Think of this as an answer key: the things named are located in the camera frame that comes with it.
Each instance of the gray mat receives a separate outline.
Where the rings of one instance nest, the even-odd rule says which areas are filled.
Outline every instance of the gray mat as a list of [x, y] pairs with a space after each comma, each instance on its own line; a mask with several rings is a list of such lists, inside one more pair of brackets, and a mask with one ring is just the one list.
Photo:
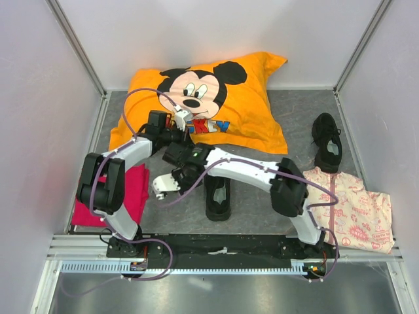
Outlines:
[[[109, 144], [109, 132], [117, 125], [126, 92], [113, 92], [101, 130], [97, 152], [105, 152]], [[283, 90], [268, 91], [273, 117], [280, 123], [288, 144], [289, 154], [300, 170], [314, 167], [317, 146], [312, 143], [312, 123], [323, 113], [330, 113], [342, 130], [340, 138], [343, 159], [340, 171], [356, 175], [348, 141], [343, 130], [337, 104], [332, 91], [328, 90]], [[280, 161], [284, 155], [273, 155], [245, 147], [219, 145], [228, 152], [258, 160]], [[152, 181], [155, 177], [169, 173], [173, 166], [162, 161], [161, 150], [147, 161]], [[232, 215], [225, 222], [212, 222], [205, 216], [204, 188], [198, 187], [181, 203], [171, 208], [161, 208], [162, 202], [174, 200], [169, 195], [164, 201], [157, 201], [149, 189], [150, 198], [144, 209], [141, 227], [144, 232], [168, 233], [218, 233], [218, 234], [292, 234], [293, 226], [288, 218], [272, 210], [270, 196], [253, 186], [232, 182]], [[97, 231], [92, 228], [77, 228], [78, 232]]]

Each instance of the yellow pillow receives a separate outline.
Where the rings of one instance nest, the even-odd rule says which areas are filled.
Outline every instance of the yellow pillow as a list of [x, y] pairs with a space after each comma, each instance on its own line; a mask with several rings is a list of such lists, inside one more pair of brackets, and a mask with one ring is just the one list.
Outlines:
[[[233, 144], [287, 154], [281, 126], [270, 113], [266, 94], [268, 77], [287, 60], [268, 52], [256, 52], [230, 61], [197, 65], [187, 69], [139, 70], [130, 91], [140, 87], [156, 88], [170, 96], [194, 115], [187, 122], [195, 143]], [[147, 122], [151, 110], [172, 112], [164, 96], [137, 92], [125, 106], [127, 119], [138, 130]], [[124, 120], [111, 131], [109, 149], [131, 138]]]

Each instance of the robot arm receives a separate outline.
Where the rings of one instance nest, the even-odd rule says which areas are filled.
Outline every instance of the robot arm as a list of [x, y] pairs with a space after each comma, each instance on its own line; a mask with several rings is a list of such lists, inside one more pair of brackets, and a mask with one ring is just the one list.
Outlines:
[[[222, 162], [214, 166], [214, 163], [225, 159], [237, 159], [241, 162]], [[245, 182], [270, 193], [272, 208], [291, 219], [301, 242], [315, 246], [322, 244], [324, 233], [314, 224], [307, 210], [306, 184], [267, 171], [273, 169], [304, 178], [292, 160], [283, 158], [280, 163], [262, 162], [236, 156], [202, 143], [194, 147], [172, 143], [167, 148], [163, 160], [179, 169], [153, 181], [153, 190], [158, 198], [162, 199], [169, 190], [184, 193], [207, 168], [210, 168], [208, 175]]]
[[[188, 117], [188, 111], [183, 109], [175, 113], [175, 120]], [[88, 154], [84, 159], [76, 194], [77, 199], [89, 207], [90, 195], [98, 168], [108, 155], [116, 152], [109, 158], [101, 173], [106, 178], [105, 182], [98, 182], [96, 187], [93, 212], [104, 218], [118, 235], [129, 240], [140, 236], [141, 230], [131, 219], [123, 204], [125, 173], [140, 161], [152, 156], [163, 146], [189, 140], [189, 137], [185, 137], [184, 128], [182, 126], [173, 128], [171, 115], [161, 111], [151, 111], [147, 124], [141, 129], [144, 130], [144, 133], [139, 132], [137, 137], [133, 137], [129, 146], [126, 143], [116, 150], [103, 154]]]

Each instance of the white wall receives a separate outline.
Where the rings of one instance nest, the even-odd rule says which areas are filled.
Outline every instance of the white wall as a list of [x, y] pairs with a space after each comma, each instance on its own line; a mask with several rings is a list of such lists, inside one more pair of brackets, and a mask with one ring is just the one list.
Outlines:
[[394, 230], [419, 293], [419, 2], [393, 1], [344, 85], [368, 187], [391, 194]]
[[380, 0], [60, 0], [101, 81], [267, 50], [270, 88], [334, 86]]
[[0, 308], [29, 313], [100, 96], [45, 1], [0, 4]]

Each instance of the black shoe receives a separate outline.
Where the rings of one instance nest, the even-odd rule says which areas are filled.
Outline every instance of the black shoe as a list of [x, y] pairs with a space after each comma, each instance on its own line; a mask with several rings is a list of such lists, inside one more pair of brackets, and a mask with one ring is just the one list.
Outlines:
[[206, 211], [211, 221], [224, 221], [230, 218], [230, 179], [222, 177], [204, 178], [206, 190]]
[[340, 129], [329, 113], [322, 113], [313, 123], [313, 140], [319, 147], [314, 159], [314, 165], [323, 172], [338, 172], [342, 161], [342, 143], [340, 142]]

